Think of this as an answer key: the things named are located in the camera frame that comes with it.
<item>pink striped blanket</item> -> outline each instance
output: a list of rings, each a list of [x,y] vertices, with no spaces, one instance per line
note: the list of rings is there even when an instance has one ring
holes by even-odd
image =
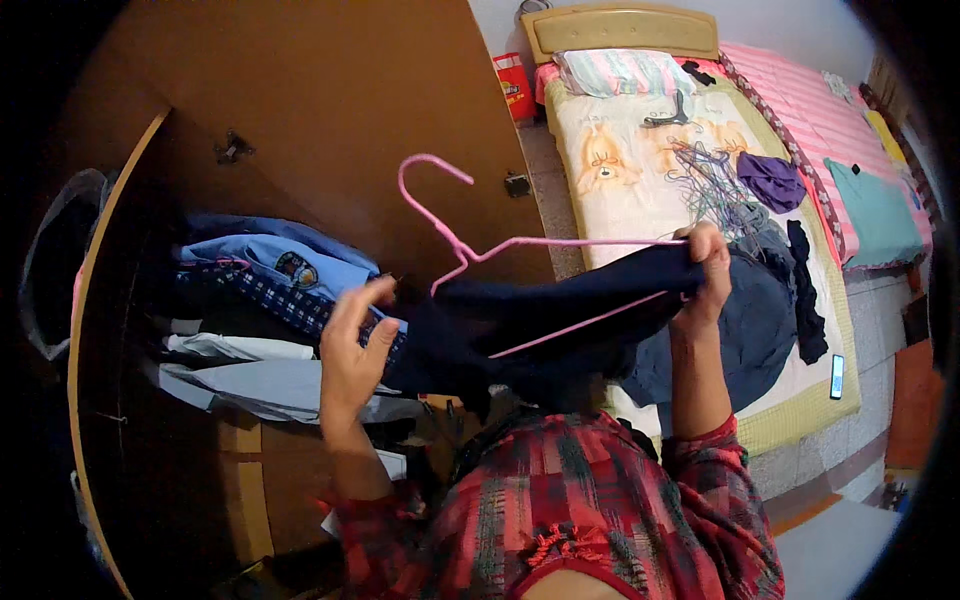
[[[830,92],[819,71],[769,50],[728,42],[721,43],[720,49],[736,72],[730,73],[731,79],[745,88],[748,98],[751,90],[756,93],[758,102],[755,104],[760,112],[765,112],[766,108],[772,112],[771,125],[775,130],[787,129],[813,167],[814,179],[819,180],[817,191],[821,196],[821,207],[831,224],[829,233],[833,235],[841,261],[847,262],[856,255],[860,243],[824,158],[847,165],[857,164],[868,173],[905,187],[880,139],[862,116],[867,106],[859,91],[855,86],[851,87],[856,101],[852,105]],[[738,82],[737,74],[746,82]],[[790,146],[788,143],[787,149],[795,155],[798,149]],[[909,193],[904,195],[904,201],[924,246],[930,248],[932,229],[926,211],[913,204]]]

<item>wooden wardrobe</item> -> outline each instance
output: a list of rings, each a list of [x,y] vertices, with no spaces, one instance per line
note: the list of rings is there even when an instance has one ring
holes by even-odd
[[[128,597],[204,595],[308,545],[319,513],[305,498],[327,485],[315,431],[223,420],[141,372],[137,281],[169,251],[170,223],[188,210],[299,221],[425,286],[456,263],[397,192],[398,164],[421,152],[475,178],[427,164],[407,177],[474,248],[543,235],[533,195],[505,189],[527,167],[466,0],[133,2],[89,59],[37,201],[83,168],[122,168],[84,264],[68,391],[90,529]],[[469,276],[553,280],[543,248]]]

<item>bed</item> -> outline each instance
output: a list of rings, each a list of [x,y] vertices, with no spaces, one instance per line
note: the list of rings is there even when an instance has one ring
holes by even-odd
[[[724,148],[732,153],[790,154],[737,86],[723,77],[694,95],[692,123],[645,129],[650,114],[669,113],[675,105],[664,96],[643,94],[594,98],[570,94],[550,75],[552,54],[590,48],[643,48],[675,57],[718,60],[716,24],[708,14],[636,3],[565,7],[523,16],[538,71],[538,96],[546,106],[570,188],[577,229],[582,238],[662,238],[691,222],[678,188],[664,174],[674,168],[662,151],[664,136],[687,143]],[[600,156],[603,160],[590,160]],[[841,271],[821,214],[807,195],[800,206],[772,217],[785,226],[799,220],[810,241],[807,263],[826,319],[828,352],[806,365],[794,348],[777,382],[763,397],[737,413],[740,441],[753,454],[822,429],[854,413],[860,404],[856,353]],[[631,252],[624,247],[586,247],[587,268],[603,266]],[[842,398],[829,398],[832,354],[846,356]],[[660,432],[656,405],[637,409],[617,386],[608,388],[609,411],[630,420],[651,437]]]
[[[769,111],[768,122],[788,146],[792,157],[811,176],[817,199],[827,208],[830,237],[841,264],[848,268],[891,266],[855,260],[861,247],[863,254],[869,253],[869,244],[873,240],[861,239],[862,236],[857,234],[857,227],[825,158],[846,165],[857,164],[863,171],[898,186],[907,209],[901,215],[909,213],[909,219],[920,235],[922,251],[931,250],[932,229],[919,201],[916,184],[896,168],[896,163],[884,151],[880,138],[862,117],[868,107],[857,87],[850,87],[852,102],[848,102],[829,91],[819,71],[769,50],[724,42],[720,44],[719,54],[731,79],[741,88],[748,86],[747,94],[756,97],[754,102],[761,113]],[[866,227],[862,223],[859,225],[861,229]]]

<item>teal cloth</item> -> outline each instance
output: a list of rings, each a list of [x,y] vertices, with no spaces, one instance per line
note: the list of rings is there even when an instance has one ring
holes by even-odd
[[[860,238],[860,250],[845,269],[909,262],[924,251],[924,240],[898,185],[862,170],[854,175],[850,167],[829,158],[824,164]]]

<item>wooden headboard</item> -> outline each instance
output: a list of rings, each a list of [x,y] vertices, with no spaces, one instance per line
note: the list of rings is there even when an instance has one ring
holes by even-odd
[[[521,17],[537,64],[554,52],[642,48],[718,60],[717,24],[705,12],[640,2],[608,2],[530,12]]]

